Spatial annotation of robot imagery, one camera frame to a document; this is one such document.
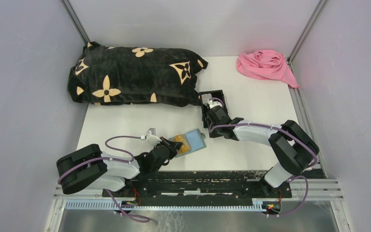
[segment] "floral pattern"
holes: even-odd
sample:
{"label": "floral pattern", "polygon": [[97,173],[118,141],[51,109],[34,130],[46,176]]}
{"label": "floral pattern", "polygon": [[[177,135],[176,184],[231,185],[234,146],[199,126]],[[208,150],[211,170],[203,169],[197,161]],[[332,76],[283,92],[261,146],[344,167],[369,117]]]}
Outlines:
{"label": "floral pattern", "polygon": [[180,76],[181,84],[183,84],[187,78],[191,79],[190,61],[171,64],[170,66],[177,71],[178,75]]}
{"label": "floral pattern", "polygon": [[77,76],[79,75],[83,70],[87,69],[89,66],[85,65],[84,63],[84,60],[85,58],[81,59],[80,61],[78,61],[77,63],[80,62],[80,64],[76,67],[76,69],[74,70],[74,74]]}
{"label": "floral pattern", "polygon": [[148,48],[148,47],[138,47],[138,48],[134,48],[132,50],[132,52],[136,53],[136,57],[142,57],[146,53],[149,53],[149,52],[152,52],[152,51],[153,51],[153,49],[152,48]]}
{"label": "floral pattern", "polygon": [[98,98],[104,98],[104,102],[110,102],[110,97],[119,95],[121,91],[117,88],[110,88],[109,75],[106,75],[103,80],[103,89],[94,91],[92,94]]}

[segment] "pink cloth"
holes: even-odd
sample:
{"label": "pink cloth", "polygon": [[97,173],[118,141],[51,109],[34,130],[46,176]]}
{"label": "pink cloth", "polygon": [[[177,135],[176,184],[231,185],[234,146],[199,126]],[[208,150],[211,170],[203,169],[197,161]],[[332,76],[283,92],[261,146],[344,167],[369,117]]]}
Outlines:
{"label": "pink cloth", "polygon": [[237,59],[237,70],[244,76],[258,80],[278,80],[292,88],[300,88],[286,59],[272,50],[259,50],[252,54],[243,53]]}

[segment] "white wall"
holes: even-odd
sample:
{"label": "white wall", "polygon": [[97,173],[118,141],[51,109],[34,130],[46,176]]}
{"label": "white wall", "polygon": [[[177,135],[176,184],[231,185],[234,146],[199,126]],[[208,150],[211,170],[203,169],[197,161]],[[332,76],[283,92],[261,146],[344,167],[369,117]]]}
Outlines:
{"label": "white wall", "polygon": [[371,1],[329,1],[293,68],[328,173],[371,231]]}
{"label": "white wall", "polygon": [[0,232],[43,230],[85,115],[66,90],[82,47],[60,1],[0,0]]}
{"label": "white wall", "polygon": [[273,49],[288,57],[318,0],[71,0],[89,38],[201,56]]}

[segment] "white table surface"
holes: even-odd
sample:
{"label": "white table surface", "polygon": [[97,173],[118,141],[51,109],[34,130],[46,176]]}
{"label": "white table surface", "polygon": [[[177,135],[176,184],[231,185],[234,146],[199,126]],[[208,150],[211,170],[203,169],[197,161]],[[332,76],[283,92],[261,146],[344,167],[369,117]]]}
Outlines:
{"label": "white table surface", "polygon": [[[255,80],[237,72],[237,57],[204,57],[208,68],[197,74],[197,91],[222,89],[231,118],[266,124],[298,121],[288,85],[279,81]],[[165,138],[200,129],[205,133],[207,147],[174,158],[161,171],[228,171],[268,170],[277,158],[271,147],[224,138],[211,139],[203,128],[199,106],[175,107],[164,104],[96,106],[89,105],[78,149],[98,144],[101,150],[118,156],[125,153],[106,148],[104,141],[118,135],[145,135],[156,128],[157,136]],[[148,152],[152,147],[137,139],[116,139],[111,145],[126,149],[134,155]]]}

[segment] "yellow sponge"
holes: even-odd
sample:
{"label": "yellow sponge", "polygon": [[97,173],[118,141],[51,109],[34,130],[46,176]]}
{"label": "yellow sponge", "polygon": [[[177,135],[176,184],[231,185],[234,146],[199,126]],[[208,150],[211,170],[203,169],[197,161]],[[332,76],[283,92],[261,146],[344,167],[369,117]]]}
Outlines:
{"label": "yellow sponge", "polygon": [[174,141],[183,143],[180,150],[178,151],[179,155],[191,150],[190,144],[188,144],[187,139],[184,136],[184,134],[179,134],[179,135],[174,136]]}

